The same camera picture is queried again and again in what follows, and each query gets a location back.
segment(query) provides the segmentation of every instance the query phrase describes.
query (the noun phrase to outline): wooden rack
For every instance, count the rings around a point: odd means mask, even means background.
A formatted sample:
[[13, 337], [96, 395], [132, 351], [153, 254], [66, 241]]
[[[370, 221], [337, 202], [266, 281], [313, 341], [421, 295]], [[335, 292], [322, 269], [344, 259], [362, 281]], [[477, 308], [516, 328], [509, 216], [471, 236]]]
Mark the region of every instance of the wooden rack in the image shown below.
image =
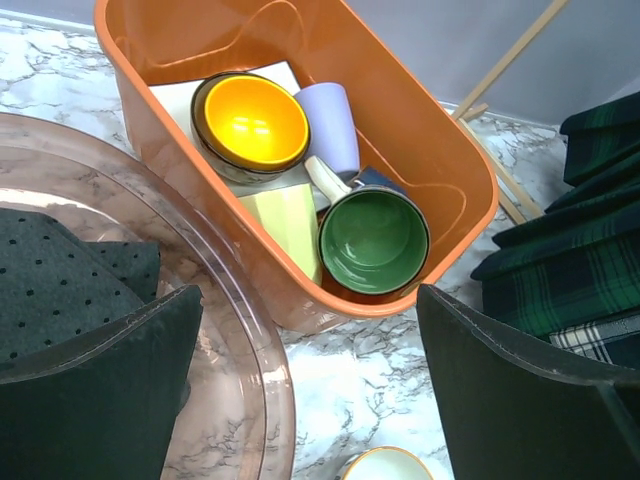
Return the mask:
[[469, 136], [476, 142], [476, 144], [483, 148], [489, 157], [493, 169], [498, 179], [502, 181], [504, 186], [500, 186], [500, 206], [504, 208], [507, 215], [516, 224], [524, 223], [527, 218], [518, 208], [515, 202], [513, 202], [509, 196], [509, 192], [516, 198], [520, 208], [525, 209], [528, 212], [529, 218], [536, 218], [542, 215], [542, 209], [531, 199], [529, 194], [518, 185], [511, 174], [506, 170], [504, 165], [487, 149], [482, 141], [478, 138], [475, 132], [469, 127], [471, 120], [481, 116], [487, 111], [489, 106], [486, 103], [482, 103], [476, 107], [473, 105], [478, 99], [493, 85], [493, 83], [504, 73], [504, 71], [518, 58], [518, 56], [529, 46], [529, 44], [538, 36], [542, 30], [560, 13], [560, 11], [567, 6], [569, 0], [553, 0], [549, 7], [533, 22], [533, 24], [527, 29], [527, 31], [518, 39], [516, 43], [509, 49], [509, 51], [500, 59], [498, 63], [489, 71], [489, 73], [482, 79], [480, 83], [471, 91], [471, 93], [465, 98], [458, 108], [451, 114], [454, 120], [465, 130]]

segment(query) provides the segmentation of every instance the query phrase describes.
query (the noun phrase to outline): wooden stick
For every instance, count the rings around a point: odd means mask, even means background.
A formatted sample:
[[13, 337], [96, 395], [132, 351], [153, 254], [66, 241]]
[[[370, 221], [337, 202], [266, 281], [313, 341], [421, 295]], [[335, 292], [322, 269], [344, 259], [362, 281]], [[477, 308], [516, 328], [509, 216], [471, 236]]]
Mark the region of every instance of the wooden stick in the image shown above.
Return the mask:
[[[520, 202], [520, 205], [522, 206], [522, 208], [525, 208], [526, 210], [528, 210], [529, 214], [533, 218], [542, 216], [543, 214], [542, 209], [531, 199], [529, 194], [525, 192], [520, 185], [518, 185], [518, 182], [516, 182], [514, 178], [511, 176], [511, 174], [507, 171], [507, 169], [504, 168], [504, 165], [500, 163], [500, 160], [498, 160], [495, 157], [495, 155], [493, 155], [493, 153], [491, 153], [491, 151], [489, 151], [489, 149], [487, 149], [484, 146], [484, 144], [482, 143], [482, 140], [480, 140], [480, 137], [476, 135], [476, 132], [473, 131], [473, 129], [469, 126], [469, 124], [462, 119], [458, 120], [457, 123], [469, 134], [469, 136], [473, 139], [473, 141], [486, 152], [487, 156], [489, 157], [489, 160], [491, 161], [491, 166], [493, 167], [493, 170], [495, 171], [496, 175], [498, 176], [498, 178], [500, 178], [500, 180], [502, 180], [502, 182], [506, 185], [509, 191], [513, 193], [513, 195], [516, 197], [518, 202]], [[513, 214], [510, 212], [513, 212], [514, 209], [518, 210], [518, 208], [515, 206], [515, 204], [511, 201], [511, 199], [507, 195], [503, 195], [504, 192], [502, 191], [502, 188], [500, 189], [500, 192], [501, 192], [500, 205], [507, 211], [509, 216], [512, 217], [513, 220], [516, 221], [517, 223], [517, 220], [513, 217]]]
[[477, 107], [473, 107], [467, 110], [466, 113], [462, 115], [462, 117], [460, 118], [465, 122], [469, 123], [471, 120], [475, 120], [476, 118], [482, 116], [482, 114], [486, 112], [488, 109], [489, 109], [489, 105], [487, 105], [486, 103], [481, 103]]
[[549, 24], [553, 18], [560, 13], [560, 11], [567, 6], [569, 0], [553, 0], [551, 5], [533, 22], [533, 25], [520, 37], [520, 39], [509, 49], [504, 57], [500, 59], [498, 63], [491, 69], [486, 77], [472, 90], [472, 92], [465, 98], [462, 103], [456, 108], [452, 116], [454, 120], [458, 120], [462, 115], [469, 110], [469, 107], [476, 103], [476, 101], [486, 92], [493, 82], [495, 82], [504, 70], [511, 65], [511, 63], [518, 58], [525, 48], [533, 41], [534, 38]]

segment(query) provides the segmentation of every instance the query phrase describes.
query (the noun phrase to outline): gray wall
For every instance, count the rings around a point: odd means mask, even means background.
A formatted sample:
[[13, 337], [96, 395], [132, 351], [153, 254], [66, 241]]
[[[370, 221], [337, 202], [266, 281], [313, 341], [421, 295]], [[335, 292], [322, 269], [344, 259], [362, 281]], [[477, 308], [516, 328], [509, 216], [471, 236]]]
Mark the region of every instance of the gray wall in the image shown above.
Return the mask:
[[[347, 1], [438, 99], [458, 103], [551, 0]], [[91, 23], [93, 1], [0, 8]], [[497, 113], [559, 123], [640, 90], [639, 22], [638, 0], [573, 0], [482, 100]]]

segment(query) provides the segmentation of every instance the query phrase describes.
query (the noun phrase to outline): clear round container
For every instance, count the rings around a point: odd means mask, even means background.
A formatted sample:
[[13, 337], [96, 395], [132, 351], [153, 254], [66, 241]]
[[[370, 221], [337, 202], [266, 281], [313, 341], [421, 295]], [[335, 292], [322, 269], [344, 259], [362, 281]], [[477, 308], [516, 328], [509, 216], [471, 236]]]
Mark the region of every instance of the clear round container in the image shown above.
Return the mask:
[[227, 241], [171, 187], [77, 130], [0, 114], [0, 207], [46, 213], [85, 241], [155, 241], [158, 294], [197, 284], [204, 313], [162, 480], [291, 478], [284, 348]]

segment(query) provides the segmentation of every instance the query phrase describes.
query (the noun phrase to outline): yellow bowl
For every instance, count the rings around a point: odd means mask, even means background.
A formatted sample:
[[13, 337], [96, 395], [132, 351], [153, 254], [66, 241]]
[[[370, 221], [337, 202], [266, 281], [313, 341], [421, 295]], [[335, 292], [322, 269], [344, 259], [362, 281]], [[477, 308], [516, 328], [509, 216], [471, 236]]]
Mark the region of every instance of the yellow bowl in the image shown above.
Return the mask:
[[213, 146], [229, 160], [255, 170], [279, 170], [309, 143], [309, 122], [285, 89], [262, 77], [221, 80], [205, 99]]

